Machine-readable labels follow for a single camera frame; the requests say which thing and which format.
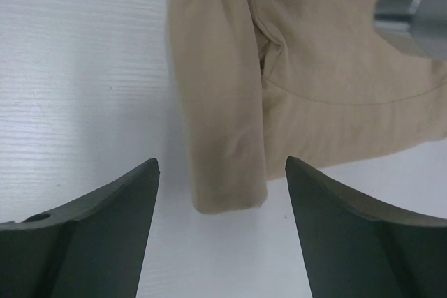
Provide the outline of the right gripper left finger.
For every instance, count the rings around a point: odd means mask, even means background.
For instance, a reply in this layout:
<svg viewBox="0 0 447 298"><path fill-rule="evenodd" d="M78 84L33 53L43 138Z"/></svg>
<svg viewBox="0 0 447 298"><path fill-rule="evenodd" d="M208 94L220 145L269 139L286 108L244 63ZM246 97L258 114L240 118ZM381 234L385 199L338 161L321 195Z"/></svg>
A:
<svg viewBox="0 0 447 298"><path fill-rule="evenodd" d="M2 297L135 297L159 188L149 159L20 223L1 224Z"/></svg>

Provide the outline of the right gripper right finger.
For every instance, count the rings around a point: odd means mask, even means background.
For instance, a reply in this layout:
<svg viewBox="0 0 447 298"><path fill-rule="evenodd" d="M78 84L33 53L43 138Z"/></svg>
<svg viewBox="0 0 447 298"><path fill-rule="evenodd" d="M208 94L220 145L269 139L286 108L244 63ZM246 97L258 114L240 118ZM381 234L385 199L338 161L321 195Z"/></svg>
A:
<svg viewBox="0 0 447 298"><path fill-rule="evenodd" d="M446 220L402 209L298 158L286 178L313 297L445 297Z"/></svg>

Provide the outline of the beige t shirt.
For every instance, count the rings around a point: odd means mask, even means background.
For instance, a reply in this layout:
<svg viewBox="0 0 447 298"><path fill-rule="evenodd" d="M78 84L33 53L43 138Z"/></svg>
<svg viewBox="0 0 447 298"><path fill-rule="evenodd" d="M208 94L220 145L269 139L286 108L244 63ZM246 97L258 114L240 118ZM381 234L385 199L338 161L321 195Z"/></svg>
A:
<svg viewBox="0 0 447 298"><path fill-rule="evenodd" d="M194 207L250 209L290 156L329 167L446 137L446 64L373 29L376 0L168 0Z"/></svg>

